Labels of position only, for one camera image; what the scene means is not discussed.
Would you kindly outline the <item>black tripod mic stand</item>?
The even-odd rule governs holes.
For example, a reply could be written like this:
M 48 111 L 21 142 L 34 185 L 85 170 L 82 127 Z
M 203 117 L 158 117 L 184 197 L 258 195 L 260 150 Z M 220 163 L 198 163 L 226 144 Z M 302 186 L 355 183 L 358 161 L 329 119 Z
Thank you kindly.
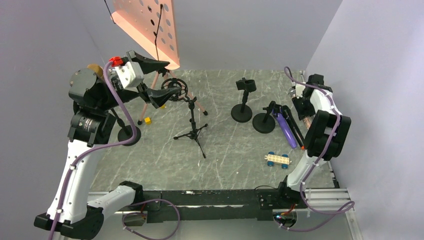
M 173 102 L 184 101 L 188 103 L 188 109 L 190 110 L 189 122 L 191 124 L 191 130 L 188 133 L 179 136 L 174 136 L 173 139 L 178 140 L 182 137 L 188 137 L 190 140 L 195 141 L 200 148 L 203 158 L 205 159 L 207 156 L 204 153 L 203 148 L 199 142 L 199 135 L 202 129 L 208 127 L 208 124 L 206 123 L 201 127 L 197 127 L 194 114 L 195 103 L 197 101 L 197 98 L 195 96 L 189 96 L 189 88 L 185 81 L 180 78 L 171 77 L 164 80 L 160 86 L 161 90 L 170 90 L 175 88 L 179 88 L 179 90 L 174 93 L 169 100 Z

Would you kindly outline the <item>black microphone orange tip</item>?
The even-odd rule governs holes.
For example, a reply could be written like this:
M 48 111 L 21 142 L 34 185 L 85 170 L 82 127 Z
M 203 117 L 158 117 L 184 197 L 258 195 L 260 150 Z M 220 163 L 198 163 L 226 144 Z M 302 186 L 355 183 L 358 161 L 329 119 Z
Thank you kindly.
M 298 143 L 298 145 L 300 146 L 300 148 L 302 150 L 304 150 L 305 149 L 304 137 L 303 137 L 297 123 L 295 122 L 295 119 L 292 115 L 290 108 L 287 105 L 283 105 L 281 107 L 281 111 L 282 111 L 282 115 L 285 118 L 293 136 L 295 137 L 295 139 Z

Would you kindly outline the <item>purple microphone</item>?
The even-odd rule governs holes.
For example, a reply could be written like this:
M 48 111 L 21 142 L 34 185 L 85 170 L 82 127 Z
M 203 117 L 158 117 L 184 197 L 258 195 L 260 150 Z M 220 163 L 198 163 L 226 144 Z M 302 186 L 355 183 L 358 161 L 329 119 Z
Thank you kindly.
M 297 140 L 295 139 L 286 119 L 283 117 L 283 113 L 281 110 L 281 107 L 279 105 L 275 106 L 272 110 L 272 115 L 277 121 L 279 127 L 281 128 L 281 131 L 283 135 L 285 136 L 289 146 L 292 149 L 297 148 Z

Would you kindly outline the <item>black round-base stand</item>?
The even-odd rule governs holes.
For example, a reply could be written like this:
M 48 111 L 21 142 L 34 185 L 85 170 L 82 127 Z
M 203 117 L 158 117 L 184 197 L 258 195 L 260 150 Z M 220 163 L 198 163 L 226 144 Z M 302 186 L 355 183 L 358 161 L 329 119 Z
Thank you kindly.
M 264 112 L 258 113 L 253 117 L 252 126 L 257 132 L 269 134 L 275 129 L 276 123 L 271 116 L 275 104 L 276 102 L 272 100 L 268 106 L 262 108 Z
M 240 80 L 236 81 L 237 89 L 243 90 L 242 101 L 239 104 L 236 104 L 231 109 L 231 117 L 239 123 L 248 122 L 252 116 L 252 109 L 247 105 L 249 93 L 255 92 L 257 90 L 256 82 L 254 79 L 246 79 L 242 77 Z

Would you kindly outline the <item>silver mesh glitter microphone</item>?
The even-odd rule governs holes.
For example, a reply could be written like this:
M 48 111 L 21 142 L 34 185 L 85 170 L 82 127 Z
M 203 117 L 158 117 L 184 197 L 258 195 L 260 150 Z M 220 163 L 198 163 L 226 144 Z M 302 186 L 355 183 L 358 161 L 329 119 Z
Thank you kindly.
M 310 129 L 310 127 L 312 125 L 312 122 L 313 122 L 313 119 L 314 119 L 314 115 L 312 115 L 312 116 L 305 116 L 303 118 L 302 121 L 303 121 L 303 123 L 304 123 L 304 125 L 305 125 L 305 127 L 306 127 L 307 130 Z

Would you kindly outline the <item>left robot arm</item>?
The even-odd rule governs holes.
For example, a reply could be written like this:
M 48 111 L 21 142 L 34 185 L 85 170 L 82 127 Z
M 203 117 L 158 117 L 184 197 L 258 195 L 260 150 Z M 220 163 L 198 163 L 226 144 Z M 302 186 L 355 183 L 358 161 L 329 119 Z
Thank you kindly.
M 63 236 L 91 240 L 115 212 L 124 207 L 137 210 L 146 202 L 143 186 L 131 181 L 120 183 L 97 199 L 88 197 L 106 150 L 132 145 L 140 139 L 125 103 L 141 98 L 160 108 L 180 91 L 179 87 L 155 90 L 144 83 L 145 75 L 164 71 L 168 65 L 168 61 L 150 59 L 131 50 L 123 57 L 111 58 L 104 67 L 93 64 L 71 76 L 68 95 L 74 114 L 64 170 L 50 207 L 34 220 L 35 227 L 49 232 L 49 239 Z

